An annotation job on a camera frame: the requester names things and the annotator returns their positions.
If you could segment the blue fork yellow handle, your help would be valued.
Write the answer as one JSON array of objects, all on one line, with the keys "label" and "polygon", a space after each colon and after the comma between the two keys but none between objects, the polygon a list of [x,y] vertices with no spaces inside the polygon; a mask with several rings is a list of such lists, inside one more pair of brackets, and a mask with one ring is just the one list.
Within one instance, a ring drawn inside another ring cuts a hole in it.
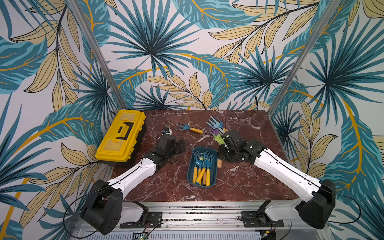
[{"label": "blue fork yellow handle", "polygon": [[196,128],[191,128],[188,124],[182,124],[182,123],[177,123],[177,131],[192,131],[192,132],[195,132],[195,133],[199,133],[199,134],[203,134],[204,131],[203,130],[199,130],[199,129],[196,129]]}]

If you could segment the purple small rake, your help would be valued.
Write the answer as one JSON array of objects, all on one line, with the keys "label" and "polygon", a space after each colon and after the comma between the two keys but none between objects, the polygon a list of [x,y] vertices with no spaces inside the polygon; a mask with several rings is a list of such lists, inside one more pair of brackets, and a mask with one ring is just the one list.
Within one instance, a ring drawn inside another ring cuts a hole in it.
[{"label": "purple small rake", "polygon": [[211,131],[211,134],[212,134],[213,136],[217,136],[217,135],[220,135],[220,131],[219,131],[218,129],[215,129],[215,130],[212,130],[212,131]]}]

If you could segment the light blue fork pink handle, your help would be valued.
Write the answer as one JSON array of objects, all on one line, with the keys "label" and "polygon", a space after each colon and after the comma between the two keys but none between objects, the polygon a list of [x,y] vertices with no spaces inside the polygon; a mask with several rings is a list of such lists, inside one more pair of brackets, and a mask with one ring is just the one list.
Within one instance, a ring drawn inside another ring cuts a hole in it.
[{"label": "light blue fork pink handle", "polygon": [[213,116],[210,116],[206,124],[213,130],[218,130],[221,134],[224,134],[227,130],[224,128],[224,123]]}]

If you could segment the green rake wooden handle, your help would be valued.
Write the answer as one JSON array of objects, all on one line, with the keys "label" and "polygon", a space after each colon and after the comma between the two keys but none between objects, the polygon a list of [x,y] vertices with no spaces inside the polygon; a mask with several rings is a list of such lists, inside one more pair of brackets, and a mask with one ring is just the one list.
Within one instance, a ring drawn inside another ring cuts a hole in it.
[{"label": "green rake wooden handle", "polygon": [[[219,146],[225,145],[225,142],[222,139],[221,135],[214,135],[214,140],[219,144]],[[219,158],[217,160],[217,166],[218,166],[218,168],[222,167],[222,160]]]}]

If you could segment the blue claw rake yellow handle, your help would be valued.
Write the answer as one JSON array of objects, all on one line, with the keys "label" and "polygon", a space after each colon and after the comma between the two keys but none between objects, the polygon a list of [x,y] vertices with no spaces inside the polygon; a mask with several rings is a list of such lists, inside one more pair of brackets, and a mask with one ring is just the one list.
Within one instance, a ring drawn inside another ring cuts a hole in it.
[{"label": "blue claw rake yellow handle", "polygon": [[211,173],[210,169],[212,167],[212,155],[210,155],[208,152],[205,152],[204,156],[204,163],[205,163],[205,173],[203,180],[205,181],[205,186],[209,187],[211,185]]}]

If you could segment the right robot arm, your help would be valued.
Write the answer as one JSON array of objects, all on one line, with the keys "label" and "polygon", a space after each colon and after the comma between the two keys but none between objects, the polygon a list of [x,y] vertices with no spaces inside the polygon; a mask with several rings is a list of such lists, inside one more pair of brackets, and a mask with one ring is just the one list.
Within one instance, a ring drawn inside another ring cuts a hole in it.
[{"label": "right robot arm", "polygon": [[282,220],[302,220],[323,229],[336,205],[336,187],[330,180],[319,180],[298,170],[264,147],[259,141],[246,142],[236,130],[219,136],[218,158],[231,163],[247,162],[278,179],[298,196],[294,200],[265,201],[256,213],[264,226]]}]

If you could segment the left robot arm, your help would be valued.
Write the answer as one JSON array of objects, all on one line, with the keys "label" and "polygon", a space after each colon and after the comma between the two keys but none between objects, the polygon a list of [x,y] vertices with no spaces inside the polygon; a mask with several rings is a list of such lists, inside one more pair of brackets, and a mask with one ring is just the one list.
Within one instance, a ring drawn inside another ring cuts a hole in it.
[{"label": "left robot arm", "polygon": [[164,134],[142,160],[120,176],[107,182],[97,181],[87,195],[80,218],[103,235],[116,226],[133,223],[145,225],[148,208],[138,202],[123,207],[123,200],[135,187],[154,175],[169,159],[186,151],[185,141]]}]

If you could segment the teal storage tray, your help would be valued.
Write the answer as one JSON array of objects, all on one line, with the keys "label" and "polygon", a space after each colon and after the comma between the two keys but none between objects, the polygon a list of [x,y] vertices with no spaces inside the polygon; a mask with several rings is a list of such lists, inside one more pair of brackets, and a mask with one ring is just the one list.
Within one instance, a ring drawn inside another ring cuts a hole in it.
[{"label": "teal storage tray", "polygon": [[[211,185],[209,187],[205,186],[205,181],[202,178],[202,184],[193,184],[193,172],[194,172],[194,166],[195,166],[195,153],[198,152],[198,154],[204,154],[205,152],[208,152],[210,155],[212,155],[212,167],[210,169],[211,173]],[[217,160],[218,160],[218,152],[212,148],[206,148],[206,147],[195,147],[192,152],[191,161],[189,164],[189,169],[187,173],[187,180],[190,184],[193,186],[201,187],[201,188],[211,188],[216,184],[217,180],[217,174],[218,174],[218,166],[217,166]]]}]

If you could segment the yellow plastic toolbox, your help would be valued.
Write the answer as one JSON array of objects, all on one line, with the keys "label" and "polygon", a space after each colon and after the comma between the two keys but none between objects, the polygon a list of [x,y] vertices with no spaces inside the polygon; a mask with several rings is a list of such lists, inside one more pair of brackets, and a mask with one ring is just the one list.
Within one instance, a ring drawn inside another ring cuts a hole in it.
[{"label": "yellow plastic toolbox", "polygon": [[120,110],[96,152],[111,167],[131,168],[147,130],[144,112]]}]

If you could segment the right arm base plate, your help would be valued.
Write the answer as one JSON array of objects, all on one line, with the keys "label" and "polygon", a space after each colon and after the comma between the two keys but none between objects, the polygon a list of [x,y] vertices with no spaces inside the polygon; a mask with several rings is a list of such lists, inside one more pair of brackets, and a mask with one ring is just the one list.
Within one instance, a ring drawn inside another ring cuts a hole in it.
[{"label": "right arm base plate", "polygon": [[238,221],[242,221],[245,228],[281,228],[284,227],[282,220],[272,221],[265,213],[257,211],[244,211],[237,217]]}]

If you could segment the aluminium rail frame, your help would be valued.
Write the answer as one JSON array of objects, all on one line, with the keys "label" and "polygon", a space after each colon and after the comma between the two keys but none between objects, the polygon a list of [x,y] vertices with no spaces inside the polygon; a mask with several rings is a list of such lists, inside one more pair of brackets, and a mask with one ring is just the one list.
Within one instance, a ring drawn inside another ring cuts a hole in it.
[{"label": "aluminium rail frame", "polygon": [[252,216],[261,201],[144,202],[150,217],[150,240],[333,240],[299,219],[261,226]]}]

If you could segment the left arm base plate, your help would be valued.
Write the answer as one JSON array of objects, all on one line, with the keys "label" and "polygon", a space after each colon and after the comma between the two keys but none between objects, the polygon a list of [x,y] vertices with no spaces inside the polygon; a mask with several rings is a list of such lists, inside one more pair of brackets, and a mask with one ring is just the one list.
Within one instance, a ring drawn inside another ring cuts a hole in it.
[{"label": "left arm base plate", "polygon": [[120,224],[121,229],[154,229],[162,225],[162,212],[147,212],[137,222]]}]

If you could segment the right aluminium corner post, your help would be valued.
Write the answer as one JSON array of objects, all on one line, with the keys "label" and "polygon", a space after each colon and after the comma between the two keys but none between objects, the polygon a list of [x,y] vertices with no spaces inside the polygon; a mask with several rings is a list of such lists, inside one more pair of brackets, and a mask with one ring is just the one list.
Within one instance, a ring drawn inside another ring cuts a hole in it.
[{"label": "right aluminium corner post", "polygon": [[319,23],[315,26],[314,31],[310,34],[308,41],[303,47],[303,50],[300,52],[297,60],[295,61],[292,69],[290,70],[285,82],[281,85],[279,92],[276,94],[274,101],[272,102],[267,114],[271,117],[277,110],[277,107],[287,92],[290,84],[292,83],[294,77],[296,76],[298,70],[300,69],[302,63],[304,62],[307,55],[310,53],[315,43],[322,35],[323,30],[326,28],[329,20],[331,19],[333,13],[336,11],[341,0],[330,1],[325,8],[324,14],[319,18]]}]

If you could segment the aluminium corner post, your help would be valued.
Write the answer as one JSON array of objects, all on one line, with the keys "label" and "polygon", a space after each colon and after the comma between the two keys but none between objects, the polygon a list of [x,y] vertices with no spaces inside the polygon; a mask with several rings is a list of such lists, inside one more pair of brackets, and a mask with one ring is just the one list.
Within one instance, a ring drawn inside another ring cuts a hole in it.
[{"label": "aluminium corner post", "polygon": [[304,62],[307,55],[310,53],[315,43],[322,35],[323,30],[326,28],[329,20],[331,19],[333,13],[336,11],[341,0],[330,1],[325,8],[324,14],[319,18],[319,23],[315,26],[314,31],[310,34],[308,41],[303,47],[303,50],[300,52],[297,60],[295,61],[292,69],[290,70],[285,82],[281,85],[279,92],[276,94],[274,101],[272,102],[267,114],[271,117],[277,110],[277,107],[287,92],[290,84],[292,83],[294,77],[296,76],[298,70],[300,69],[302,63]]},{"label": "aluminium corner post", "polygon": [[88,43],[90,45],[91,51],[95,55],[95,59],[97,60],[99,67],[102,69],[102,72],[105,75],[106,80],[107,80],[108,84],[110,85],[111,90],[117,99],[117,102],[118,102],[120,109],[126,109],[127,106],[125,104],[125,101],[123,100],[121,94],[119,93],[119,90],[118,90],[117,84],[114,80],[114,77],[113,77],[113,75],[112,75],[112,73],[111,73],[111,71],[107,65],[107,62],[106,62],[106,60],[102,54],[102,51],[99,47],[99,44],[97,43],[97,40],[94,36],[94,33],[91,30],[91,26],[88,24],[87,18],[85,16],[84,12],[82,11],[79,2],[75,1],[75,0],[68,0],[67,2],[68,2],[70,9],[73,12],[75,20],[79,24],[81,30],[83,31],[83,34],[85,35],[86,40],[88,41]]}]

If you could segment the left aluminium corner post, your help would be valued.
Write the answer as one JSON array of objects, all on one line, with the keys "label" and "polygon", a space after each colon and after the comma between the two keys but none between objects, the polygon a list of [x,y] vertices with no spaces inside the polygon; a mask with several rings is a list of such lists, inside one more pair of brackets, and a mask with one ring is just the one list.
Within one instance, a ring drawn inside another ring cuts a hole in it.
[{"label": "left aluminium corner post", "polygon": [[70,9],[73,12],[75,20],[79,24],[81,30],[83,31],[83,34],[85,35],[86,40],[88,41],[88,43],[90,45],[91,51],[95,55],[95,59],[97,60],[99,67],[102,69],[102,72],[105,75],[106,80],[107,80],[108,84],[110,85],[111,90],[117,99],[117,102],[118,102],[120,109],[126,109],[127,106],[125,104],[125,101],[123,100],[121,94],[119,93],[119,90],[118,90],[117,84],[114,80],[114,77],[113,77],[113,75],[112,75],[112,73],[111,73],[111,71],[107,65],[107,62],[106,62],[106,60],[102,54],[102,51],[99,47],[99,44],[97,43],[97,40],[94,36],[94,33],[91,30],[91,26],[88,24],[87,18],[85,16],[84,12],[82,11],[79,2],[75,1],[75,0],[68,0],[67,2],[68,2]]}]

